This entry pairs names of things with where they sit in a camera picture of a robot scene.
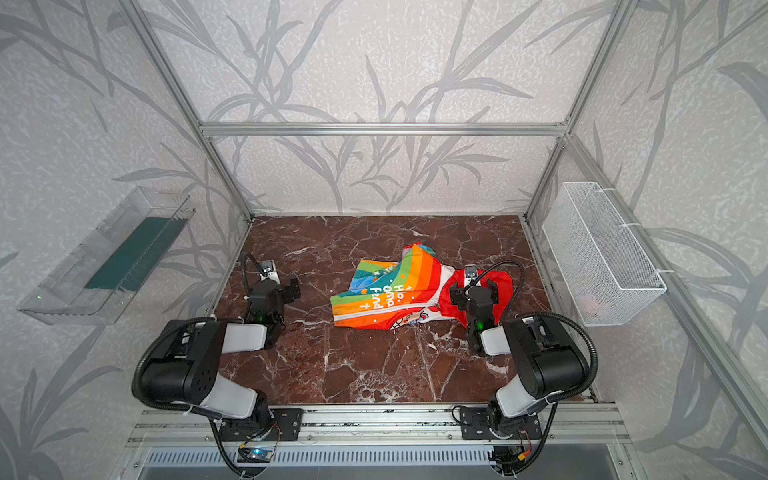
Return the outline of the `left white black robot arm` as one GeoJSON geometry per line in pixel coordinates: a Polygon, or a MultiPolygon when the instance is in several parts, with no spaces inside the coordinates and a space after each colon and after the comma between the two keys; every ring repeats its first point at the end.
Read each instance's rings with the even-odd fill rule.
{"type": "Polygon", "coordinates": [[[139,360],[132,394],[150,408],[207,418],[222,442],[296,441],[301,409],[272,409],[264,392],[222,376],[219,366],[224,355],[274,348],[285,306],[300,296],[298,279],[283,285],[267,278],[250,288],[242,319],[169,321],[139,360]]]}

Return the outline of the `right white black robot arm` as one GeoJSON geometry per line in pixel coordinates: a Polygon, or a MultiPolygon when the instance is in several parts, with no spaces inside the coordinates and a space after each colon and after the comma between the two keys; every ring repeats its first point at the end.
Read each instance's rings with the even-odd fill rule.
{"type": "Polygon", "coordinates": [[[467,317],[470,350],[485,357],[509,355],[516,375],[485,407],[460,406],[454,420],[464,440],[542,440],[548,430],[538,414],[581,394],[594,381],[598,355],[587,332],[554,312],[496,320],[493,283],[453,286],[451,304],[467,317]]]}

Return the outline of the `rainbow striped kids jacket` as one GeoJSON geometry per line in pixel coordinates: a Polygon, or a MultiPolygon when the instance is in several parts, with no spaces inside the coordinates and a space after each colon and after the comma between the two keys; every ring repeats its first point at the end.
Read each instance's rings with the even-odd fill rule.
{"type": "Polygon", "coordinates": [[[474,279],[468,268],[442,264],[434,250],[415,243],[399,262],[362,260],[349,289],[331,297],[334,325],[358,330],[393,330],[408,324],[457,321],[468,313],[451,300],[474,279]]]}

